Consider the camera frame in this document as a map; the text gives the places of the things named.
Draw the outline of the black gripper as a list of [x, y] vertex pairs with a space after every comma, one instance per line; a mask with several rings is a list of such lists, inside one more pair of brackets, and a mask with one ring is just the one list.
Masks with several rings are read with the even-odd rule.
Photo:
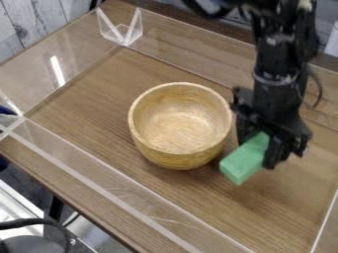
[[313, 132], [306, 125], [300, 108], [308, 86], [308, 74], [285, 79], [254, 75], [254, 88], [233, 89], [231, 110], [237, 115], [237, 137], [243, 144], [260, 132], [269, 137], [264, 167], [274, 169], [292, 154], [304, 156]]

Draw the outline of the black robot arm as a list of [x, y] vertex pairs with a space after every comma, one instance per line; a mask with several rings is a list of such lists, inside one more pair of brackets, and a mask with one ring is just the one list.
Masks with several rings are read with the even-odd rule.
[[222, 19], [237, 10], [252, 22], [257, 61], [254, 87], [233, 89], [241, 142], [256, 133], [269, 136], [264, 167], [273, 169], [294, 154], [301, 156], [313, 133], [300, 108], [317, 56], [317, 0], [182, 0], [206, 19]]

